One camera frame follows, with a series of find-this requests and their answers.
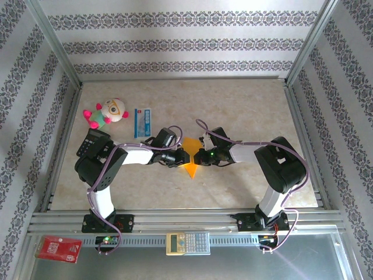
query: patterned wallpaper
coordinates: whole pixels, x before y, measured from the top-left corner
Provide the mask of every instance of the patterned wallpaper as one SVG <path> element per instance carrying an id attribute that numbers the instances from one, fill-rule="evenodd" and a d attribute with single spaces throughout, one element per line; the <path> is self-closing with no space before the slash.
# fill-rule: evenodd
<path id="1" fill-rule="evenodd" d="M 280 76 L 323 0 L 43 0 L 81 80 Z"/>
<path id="2" fill-rule="evenodd" d="M 75 89 L 23 1 L 0 4 L 0 279 L 12 279 Z"/>
<path id="3" fill-rule="evenodd" d="M 373 279 L 373 1 L 341 1 L 293 84 L 329 201 Z"/>

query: red package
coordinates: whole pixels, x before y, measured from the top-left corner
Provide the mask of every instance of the red package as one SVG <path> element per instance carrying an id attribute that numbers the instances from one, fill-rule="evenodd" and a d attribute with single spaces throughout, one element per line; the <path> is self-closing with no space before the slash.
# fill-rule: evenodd
<path id="1" fill-rule="evenodd" d="M 82 241 L 79 239 L 44 235 L 37 247 L 35 257 L 76 264 L 81 248 Z"/>

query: orange triangle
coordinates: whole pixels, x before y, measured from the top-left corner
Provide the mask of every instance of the orange triangle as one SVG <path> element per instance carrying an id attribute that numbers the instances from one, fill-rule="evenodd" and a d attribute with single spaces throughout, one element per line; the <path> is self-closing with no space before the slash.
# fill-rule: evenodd
<path id="1" fill-rule="evenodd" d="M 200 148 L 202 148 L 202 144 L 198 139 L 184 137 L 184 140 L 181 146 L 183 147 L 184 151 L 186 151 L 189 154 L 191 158 L 191 162 L 184 164 L 183 166 L 189 173 L 190 177 L 194 178 L 194 175 L 196 174 L 197 166 L 198 166 L 194 164 L 194 155 L 198 153 Z"/>

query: stuffed toy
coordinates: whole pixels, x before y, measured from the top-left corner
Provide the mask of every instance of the stuffed toy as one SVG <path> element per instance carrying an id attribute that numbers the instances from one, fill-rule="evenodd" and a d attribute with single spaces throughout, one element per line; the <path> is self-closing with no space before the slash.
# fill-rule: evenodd
<path id="1" fill-rule="evenodd" d="M 128 118 L 128 112 L 122 101 L 118 98 L 113 98 L 105 101 L 102 105 L 97 103 L 96 111 L 93 113 L 89 110 L 83 110 L 83 116 L 90 128 L 99 129 L 105 124 Z"/>

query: label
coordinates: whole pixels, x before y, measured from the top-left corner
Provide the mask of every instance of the label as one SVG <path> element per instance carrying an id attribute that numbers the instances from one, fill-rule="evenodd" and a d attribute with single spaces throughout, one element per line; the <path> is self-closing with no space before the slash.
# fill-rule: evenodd
<path id="1" fill-rule="evenodd" d="M 135 138 L 148 138 L 152 135 L 151 108 L 135 109 Z"/>

